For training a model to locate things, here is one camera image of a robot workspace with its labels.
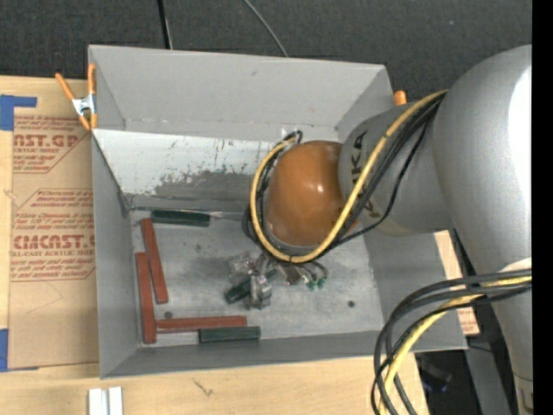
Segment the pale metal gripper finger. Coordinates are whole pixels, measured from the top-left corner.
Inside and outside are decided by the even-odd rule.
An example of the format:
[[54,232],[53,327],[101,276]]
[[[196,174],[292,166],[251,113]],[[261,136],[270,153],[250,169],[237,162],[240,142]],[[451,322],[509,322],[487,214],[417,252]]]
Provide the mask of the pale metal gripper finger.
[[232,284],[249,282],[252,276],[257,276],[257,261],[249,252],[243,252],[228,261],[230,268],[229,280]]
[[248,307],[254,310],[269,307],[272,297],[272,285],[269,278],[266,275],[253,275],[250,277],[249,286]]

